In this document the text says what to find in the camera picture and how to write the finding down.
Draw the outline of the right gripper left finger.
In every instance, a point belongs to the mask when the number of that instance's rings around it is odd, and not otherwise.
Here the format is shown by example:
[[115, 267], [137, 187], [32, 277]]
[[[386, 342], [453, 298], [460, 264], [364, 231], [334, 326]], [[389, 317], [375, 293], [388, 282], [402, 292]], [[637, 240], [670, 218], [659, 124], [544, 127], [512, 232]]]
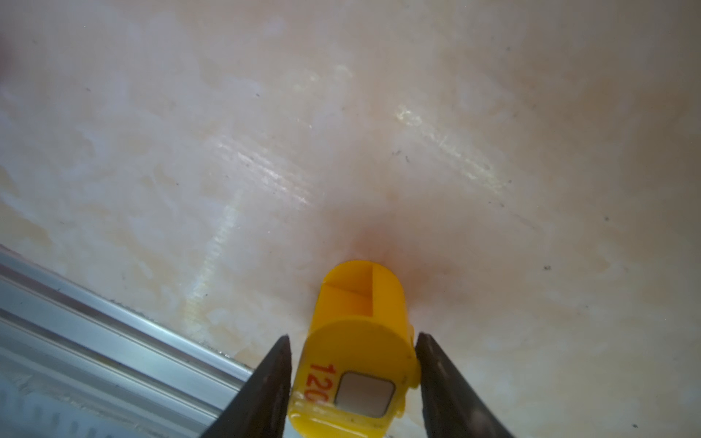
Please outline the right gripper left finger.
[[281, 438], [290, 401], [290, 337], [280, 337], [202, 438]]

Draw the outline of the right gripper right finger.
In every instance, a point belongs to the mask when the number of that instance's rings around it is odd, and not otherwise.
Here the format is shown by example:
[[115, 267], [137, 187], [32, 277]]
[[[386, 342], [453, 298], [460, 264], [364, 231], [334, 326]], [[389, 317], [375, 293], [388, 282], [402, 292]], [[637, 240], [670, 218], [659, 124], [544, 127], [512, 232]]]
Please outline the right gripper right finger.
[[429, 438], [513, 438], [431, 335], [418, 335], [415, 352]]

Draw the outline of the yellow oval lego piece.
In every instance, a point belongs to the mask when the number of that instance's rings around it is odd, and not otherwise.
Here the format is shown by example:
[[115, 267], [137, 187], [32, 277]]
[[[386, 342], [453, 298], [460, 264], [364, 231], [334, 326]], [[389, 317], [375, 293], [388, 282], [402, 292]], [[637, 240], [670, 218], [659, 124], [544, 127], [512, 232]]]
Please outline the yellow oval lego piece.
[[303, 437], [383, 437], [421, 381], [405, 292], [384, 266], [352, 260], [321, 284], [292, 383]]

